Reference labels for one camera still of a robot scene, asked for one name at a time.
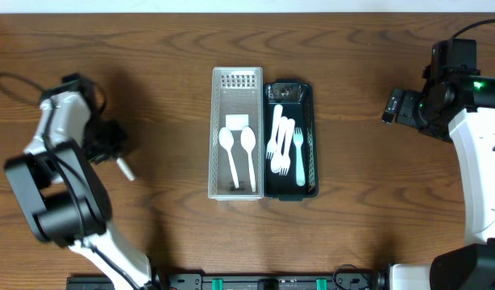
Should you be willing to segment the white plastic spoon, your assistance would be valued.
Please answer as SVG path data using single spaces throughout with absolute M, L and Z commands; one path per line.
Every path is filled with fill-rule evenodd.
M 134 181 L 136 179 L 134 172 L 131 170 L 131 168 L 129 167 L 129 165 L 127 164 L 127 162 L 124 158 L 121 158 L 121 157 L 117 158 L 116 164 L 119 166 L 119 169 L 122 171 L 124 176 L 129 181 Z
M 231 133 L 231 131 L 229 129 L 227 129 L 226 127 L 223 127 L 219 131 L 218 141 L 219 141 L 220 146 L 223 149 L 225 149 L 227 152 L 232 180 L 234 182 L 235 188 L 237 189 L 239 187 L 239 179 L 238 179 L 238 175 L 237 175 L 237 171 L 236 171 L 236 167 L 235 167 L 235 161 L 233 159 L 233 155 L 232 155 L 232 151 L 231 151 L 232 147 L 235 143 L 233 134 Z
M 240 140 L 241 140 L 241 146 L 247 152 L 250 184 L 251 184 L 252 191 L 255 192 L 256 191 L 256 178 L 255 178 L 254 163 L 252 160 L 252 151 L 256 145 L 256 137 L 255 137 L 254 131 L 249 126 L 244 127 L 242 129 L 242 132 L 241 132 Z
M 288 122 L 288 118 L 286 116 L 282 116 L 279 121 L 279 126 L 277 131 L 277 149 L 271 159 L 272 173 L 278 173 L 281 170 L 281 160 L 282 160 L 281 150 L 285 138 L 287 122 Z

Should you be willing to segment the pale green plastic fork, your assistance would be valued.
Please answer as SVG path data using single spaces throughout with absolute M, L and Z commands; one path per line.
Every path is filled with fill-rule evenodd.
M 295 169 L 295 180 L 297 186 L 304 186 L 305 180 L 305 170 L 302 158 L 302 144 L 303 144 L 303 133 L 300 127 L 296 127 L 293 133 L 293 144 L 296 150 L 296 169 Z

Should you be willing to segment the white plastic fork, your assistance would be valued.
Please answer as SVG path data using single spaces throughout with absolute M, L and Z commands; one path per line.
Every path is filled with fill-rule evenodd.
M 272 115 L 272 129 L 271 129 L 271 136 L 268 141 L 267 147 L 266 147 L 266 158 L 270 160 L 277 147 L 277 131 L 279 127 L 279 122 L 281 120 L 282 116 L 282 111 L 283 111 L 283 106 L 280 104 L 276 104 L 273 109 L 273 115 Z
M 287 120 L 286 130 L 285 130 L 285 145 L 284 145 L 284 153 L 281 160 L 281 170 L 280 170 L 281 176 L 286 176 L 289 171 L 289 167 L 290 167 L 289 151 L 293 137 L 294 127 L 295 127 L 295 120 L 293 118 L 289 118 Z

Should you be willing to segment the clear plastic perforated basket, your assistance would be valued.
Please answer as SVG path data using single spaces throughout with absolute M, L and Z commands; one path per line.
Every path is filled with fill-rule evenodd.
M 212 72 L 210 111 L 210 150 L 208 197 L 217 201 L 254 201 L 264 196 L 264 105 L 263 71 L 260 67 L 216 67 Z M 256 145 L 252 151 L 256 191 L 248 171 L 248 155 L 241 146 L 241 130 L 232 131 L 235 143 L 232 155 L 239 179 L 235 188 L 228 155 L 218 141 L 227 114 L 248 114 Z

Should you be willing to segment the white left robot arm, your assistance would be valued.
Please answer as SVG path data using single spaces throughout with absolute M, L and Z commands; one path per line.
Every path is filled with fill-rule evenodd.
M 23 154 L 5 162 L 6 177 L 39 241 L 86 257 L 116 289 L 164 289 L 150 259 L 115 227 L 109 195 L 93 169 L 115 160 L 135 179 L 121 156 L 127 135 L 116 120 L 102 118 L 106 106 L 97 103 L 96 89 L 74 73 L 42 90 L 39 125 Z

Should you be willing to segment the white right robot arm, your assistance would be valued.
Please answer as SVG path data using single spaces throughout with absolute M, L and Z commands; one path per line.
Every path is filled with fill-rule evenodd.
M 495 78 L 453 77 L 425 93 L 394 89 L 382 115 L 452 143 L 464 191 L 464 246 L 389 269 L 391 289 L 495 289 Z

